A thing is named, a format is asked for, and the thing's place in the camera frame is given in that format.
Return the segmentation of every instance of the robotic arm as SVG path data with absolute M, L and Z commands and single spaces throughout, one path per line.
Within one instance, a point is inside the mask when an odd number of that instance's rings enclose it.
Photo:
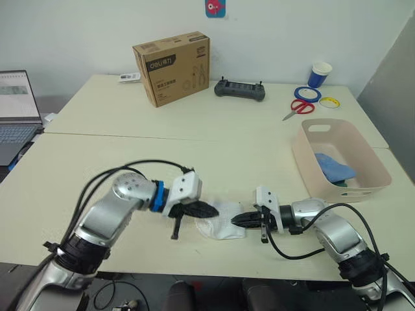
M 74 233 L 53 248 L 56 256 L 37 274 L 19 300 L 19 311 L 83 310 L 84 290 L 91 284 L 111 247 L 134 211 L 151 210 L 176 219 L 172 239 L 178 238 L 183 215 L 199 218 L 219 213 L 200 202 L 202 181 L 194 171 L 176 178 L 171 190 L 162 181 L 149 181 L 133 172 L 118 176 L 110 191 L 81 219 Z
M 266 187 L 255 191 L 255 208 L 258 212 L 237 215 L 232 223 L 241 227 L 261 228 L 261 241 L 268 243 L 272 238 L 267 233 L 267 226 L 284 233 L 288 229 L 292 235 L 300 234 L 317 214 L 328 205 L 321 199 L 311 198 L 292 205 L 278 204 L 275 194 Z M 398 279 L 397 275 L 384 266 L 375 253 L 371 251 L 360 234 L 343 217 L 326 211 L 316 219 L 312 227 L 324 250 L 338 264 L 340 276 L 352 283 L 355 293 L 369 305 L 381 298 L 383 270 L 387 273 L 386 308 L 384 310 L 402 310 L 415 308 L 415 297 Z

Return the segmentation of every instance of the red scissors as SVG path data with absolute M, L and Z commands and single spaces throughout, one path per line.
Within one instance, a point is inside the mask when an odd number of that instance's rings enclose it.
M 308 113 L 312 113 L 314 109 L 315 109 L 315 106 L 311 104 L 310 102 L 306 102 L 305 100 L 302 100 L 302 99 L 295 99 L 291 103 L 291 112 L 285 116 L 283 121 L 291 118 L 293 115 L 297 115 L 297 114 L 306 115 Z

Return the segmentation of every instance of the blue cloth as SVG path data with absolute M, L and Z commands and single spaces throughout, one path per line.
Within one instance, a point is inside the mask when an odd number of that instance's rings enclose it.
M 325 154 L 315 154 L 317 162 L 320 165 L 327 180 L 335 183 L 340 180 L 356 177 L 354 169 L 347 165 L 336 162 L 333 158 Z

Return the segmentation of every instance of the gray wall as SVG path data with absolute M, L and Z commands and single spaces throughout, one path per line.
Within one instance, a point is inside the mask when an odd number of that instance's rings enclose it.
M 415 181 L 414 16 L 408 20 L 358 101 Z

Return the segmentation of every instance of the basket handle hole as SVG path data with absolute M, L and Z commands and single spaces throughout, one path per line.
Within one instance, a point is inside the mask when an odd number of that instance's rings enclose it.
M 342 193 L 342 196 L 367 196 L 371 194 L 371 191 L 353 191 L 353 192 L 345 192 Z
M 328 132 L 331 129 L 331 125 L 328 124 L 316 124 L 316 125 L 310 125 L 308 128 L 309 132 Z

